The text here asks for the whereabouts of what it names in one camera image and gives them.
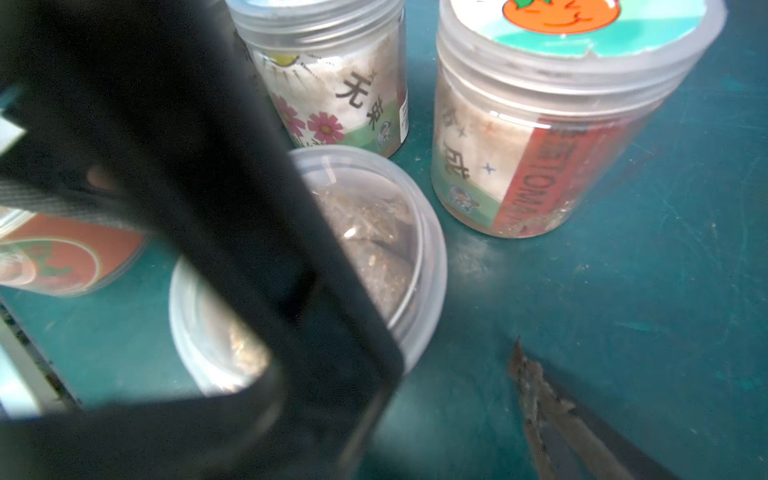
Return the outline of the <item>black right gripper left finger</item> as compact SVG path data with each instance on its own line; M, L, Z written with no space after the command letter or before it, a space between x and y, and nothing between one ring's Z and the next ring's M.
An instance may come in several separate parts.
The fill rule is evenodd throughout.
M14 479L349 479L403 356L200 1L5 1L3 178L163 235L178 354L227 306L267 352L233 389L6 421Z

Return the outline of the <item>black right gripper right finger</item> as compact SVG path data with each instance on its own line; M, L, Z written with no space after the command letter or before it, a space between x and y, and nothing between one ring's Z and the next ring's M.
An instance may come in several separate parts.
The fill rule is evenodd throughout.
M578 403L529 357L517 339L508 366L523 431L540 479L674 479L610 425Z

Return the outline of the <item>clear lid seed container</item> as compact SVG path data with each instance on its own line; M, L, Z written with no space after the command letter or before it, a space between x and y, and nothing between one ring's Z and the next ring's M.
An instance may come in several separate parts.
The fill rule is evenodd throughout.
M429 345L447 287L447 251L434 209L400 167L348 146L290 158L382 316L410 372ZM205 395L235 393L268 367L268 348L184 258L169 290L177 353Z
M146 243L140 233L3 207L1 285L81 296L119 277Z

